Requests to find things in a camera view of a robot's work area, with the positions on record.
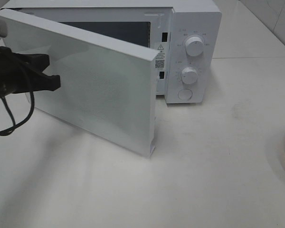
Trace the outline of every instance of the knob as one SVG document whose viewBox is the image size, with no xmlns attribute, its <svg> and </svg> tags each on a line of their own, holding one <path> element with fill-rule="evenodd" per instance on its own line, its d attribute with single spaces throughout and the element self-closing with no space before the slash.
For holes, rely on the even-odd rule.
<svg viewBox="0 0 285 228">
<path fill-rule="evenodd" d="M 181 72 L 181 80 L 187 85 L 195 83 L 199 78 L 198 72 L 192 67 L 187 67 Z"/>
<path fill-rule="evenodd" d="M 190 37 L 186 41 L 186 52 L 189 56 L 199 56 L 204 51 L 204 41 L 197 36 Z"/>
</svg>

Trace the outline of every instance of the qr code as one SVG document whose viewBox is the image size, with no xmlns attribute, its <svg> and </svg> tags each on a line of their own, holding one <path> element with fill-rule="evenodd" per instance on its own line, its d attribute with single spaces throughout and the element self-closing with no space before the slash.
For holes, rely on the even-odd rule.
<svg viewBox="0 0 285 228">
<path fill-rule="evenodd" d="M 156 60 L 155 68 L 165 68 L 165 60 Z"/>
</svg>

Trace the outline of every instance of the round button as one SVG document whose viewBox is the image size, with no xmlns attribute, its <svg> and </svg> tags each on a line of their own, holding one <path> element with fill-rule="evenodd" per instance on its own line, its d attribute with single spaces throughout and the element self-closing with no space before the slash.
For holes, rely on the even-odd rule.
<svg viewBox="0 0 285 228">
<path fill-rule="evenodd" d="M 190 37 L 186 41 L 186 52 L 189 56 L 199 56 L 204 51 L 204 41 L 197 36 Z"/>
<path fill-rule="evenodd" d="M 192 91 L 189 89 L 183 89 L 179 91 L 179 99 L 183 101 L 188 101 L 192 97 Z"/>
<path fill-rule="evenodd" d="M 195 83 L 199 78 L 198 72 L 192 68 L 192 67 L 187 67 L 182 70 L 181 72 L 181 80 L 183 83 L 187 85 L 191 85 Z"/>
</svg>

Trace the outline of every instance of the sticker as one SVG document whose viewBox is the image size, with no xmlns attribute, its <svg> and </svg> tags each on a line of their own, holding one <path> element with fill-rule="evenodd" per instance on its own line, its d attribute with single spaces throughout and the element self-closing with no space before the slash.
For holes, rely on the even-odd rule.
<svg viewBox="0 0 285 228">
<path fill-rule="evenodd" d="M 164 71 L 166 68 L 166 51 L 167 42 L 155 43 L 154 49 L 158 50 L 159 53 L 155 57 L 155 69 Z"/>
</svg>

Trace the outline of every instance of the microwave control panel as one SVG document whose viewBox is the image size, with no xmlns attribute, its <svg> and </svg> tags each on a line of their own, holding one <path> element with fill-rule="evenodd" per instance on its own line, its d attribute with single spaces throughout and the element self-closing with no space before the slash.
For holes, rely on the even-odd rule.
<svg viewBox="0 0 285 228">
<path fill-rule="evenodd" d="M 200 103 L 217 39 L 220 12 L 175 13 L 170 42 L 167 103 Z"/>
</svg>

